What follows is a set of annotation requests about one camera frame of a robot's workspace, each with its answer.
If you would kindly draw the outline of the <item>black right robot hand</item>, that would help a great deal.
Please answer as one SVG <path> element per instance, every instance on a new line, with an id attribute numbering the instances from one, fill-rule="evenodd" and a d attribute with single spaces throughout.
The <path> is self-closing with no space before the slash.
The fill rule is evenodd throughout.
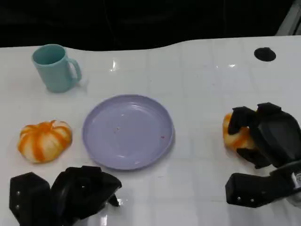
<path id="1" fill-rule="evenodd" d="M 270 102 L 257 110 L 235 107 L 223 119 L 227 149 L 261 169 L 280 168 L 301 159 L 301 128 L 297 120 Z"/>

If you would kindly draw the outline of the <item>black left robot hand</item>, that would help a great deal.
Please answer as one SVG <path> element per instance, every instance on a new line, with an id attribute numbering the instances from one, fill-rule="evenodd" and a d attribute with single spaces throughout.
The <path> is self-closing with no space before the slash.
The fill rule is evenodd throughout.
<path id="1" fill-rule="evenodd" d="M 77 221 L 100 212 L 106 204 L 119 206 L 115 195 L 122 187 L 115 176 L 100 167 L 68 167 L 51 187 L 51 198 L 58 221 L 72 226 Z"/>

